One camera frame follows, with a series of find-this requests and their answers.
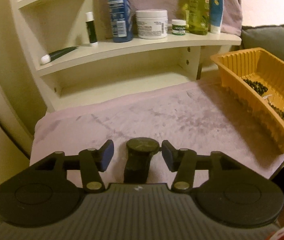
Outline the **black wristwatch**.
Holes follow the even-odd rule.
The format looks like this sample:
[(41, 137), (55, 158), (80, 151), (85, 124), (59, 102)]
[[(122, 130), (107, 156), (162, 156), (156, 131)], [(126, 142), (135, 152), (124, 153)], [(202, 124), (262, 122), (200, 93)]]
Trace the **black wristwatch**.
[(125, 184), (145, 184), (152, 157), (160, 150), (159, 142), (146, 137), (132, 138), (126, 142), (128, 159), (124, 170)]

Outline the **orange plastic tray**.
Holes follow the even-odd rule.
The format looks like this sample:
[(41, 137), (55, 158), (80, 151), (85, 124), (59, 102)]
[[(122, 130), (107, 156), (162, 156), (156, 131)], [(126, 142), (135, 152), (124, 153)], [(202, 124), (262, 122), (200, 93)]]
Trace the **orange plastic tray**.
[(284, 153), (284, 61), (263, 48), (211, 56), (222, 86), (266, 129)]

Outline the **dark green tube white cap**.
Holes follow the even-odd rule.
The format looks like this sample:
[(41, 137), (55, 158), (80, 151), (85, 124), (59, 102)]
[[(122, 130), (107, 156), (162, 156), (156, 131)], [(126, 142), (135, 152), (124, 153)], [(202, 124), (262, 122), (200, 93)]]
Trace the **dark green tube white cap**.
[(60, 49), (60, 50), (48, 53), (48, 54), (41, 57), (40, 64), (45, 65), (47, 63), (50, 63), (51, 61), (54, 61), (54, 60), (62, 57), (63, 55), (66, 55), (66, 54), (76, 50), (77, 48), (78, 47), (67, 47), (67, 48), (64, 48), (64, 49)]

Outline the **grey cushion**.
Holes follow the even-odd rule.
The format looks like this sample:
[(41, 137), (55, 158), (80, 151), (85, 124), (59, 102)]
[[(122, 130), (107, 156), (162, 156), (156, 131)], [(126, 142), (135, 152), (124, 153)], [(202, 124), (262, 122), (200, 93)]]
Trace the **grey cushion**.
[(243, 26), (241, 39), (244, 49), (260, 47), (284, 61), (284, 24)]

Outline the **small green-label jar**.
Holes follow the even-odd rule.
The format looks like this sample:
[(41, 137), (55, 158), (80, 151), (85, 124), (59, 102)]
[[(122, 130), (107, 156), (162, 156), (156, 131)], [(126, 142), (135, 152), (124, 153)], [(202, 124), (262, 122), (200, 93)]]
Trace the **small green-label jar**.
[(171, 21), (172, 25), (172, 34), (173, 35), (185, 35), (185, 29), (186, 29), (186, 20), (178, 20), (178, 19), (173, 19)]

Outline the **cream wooden shelf unit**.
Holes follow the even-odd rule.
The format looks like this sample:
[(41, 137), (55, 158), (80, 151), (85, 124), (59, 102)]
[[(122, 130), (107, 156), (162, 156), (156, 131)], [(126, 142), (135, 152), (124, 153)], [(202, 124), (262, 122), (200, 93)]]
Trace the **cream wooden shelf unit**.
[[(204, 47), (219, 50), (241, 42), (226, 33), (169, 34), (158, 40), (104, 40), (92, 47), (82, 15), (86, 2), (9, 0), (26, 69), (49, 112), (195, 80)], [(40, 64), (42, 56), (67, 47), (78, 48)]]

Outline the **black white lip balm stick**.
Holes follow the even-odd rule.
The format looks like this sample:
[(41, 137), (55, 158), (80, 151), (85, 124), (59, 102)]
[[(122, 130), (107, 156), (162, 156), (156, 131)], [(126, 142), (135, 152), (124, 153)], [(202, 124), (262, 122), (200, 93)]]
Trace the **black white lip balm stick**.
[(96, 35), (96, 29), (94, 24), (94, 15), (93, 12), (86, 12), (86, 26), (87, 26), (87, 32), (89, 36), (89, 42), (92, 47), (98, 45), (98, 38)]

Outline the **white cream jar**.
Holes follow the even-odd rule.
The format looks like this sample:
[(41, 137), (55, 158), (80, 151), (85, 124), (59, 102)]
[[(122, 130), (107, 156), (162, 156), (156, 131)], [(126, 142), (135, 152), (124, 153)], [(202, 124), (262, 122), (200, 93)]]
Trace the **white cream jar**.
[(139, 38), (157, 40), (167, 37), (167, 10), (137, 10), (135, 16)]

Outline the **green olive spray bottle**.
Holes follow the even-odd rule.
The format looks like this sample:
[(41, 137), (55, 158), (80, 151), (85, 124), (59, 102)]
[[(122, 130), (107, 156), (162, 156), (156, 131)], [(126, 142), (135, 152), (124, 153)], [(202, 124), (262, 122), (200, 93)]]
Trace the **green olive spray bottle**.
[(209, 29), (209, 0), (188, 0), (189, 32), (207, 35)]

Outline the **blue white cream tube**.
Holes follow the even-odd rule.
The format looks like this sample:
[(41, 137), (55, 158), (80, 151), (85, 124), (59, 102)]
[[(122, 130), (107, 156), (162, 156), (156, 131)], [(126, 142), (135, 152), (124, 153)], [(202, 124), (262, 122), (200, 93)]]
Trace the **blue white cream tube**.
[(224, 0), (210, 0), (210, 32), (221, 33), (222, 18), (224, 13)]

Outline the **blue spray bottle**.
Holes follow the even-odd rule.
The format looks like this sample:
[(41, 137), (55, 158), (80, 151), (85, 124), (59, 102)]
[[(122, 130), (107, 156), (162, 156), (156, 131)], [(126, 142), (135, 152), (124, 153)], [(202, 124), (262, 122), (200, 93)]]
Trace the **blue spray bottle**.
[(113, 41), (129, 42), (133, 39), (133, 20), (130, 0), (108, 0)]

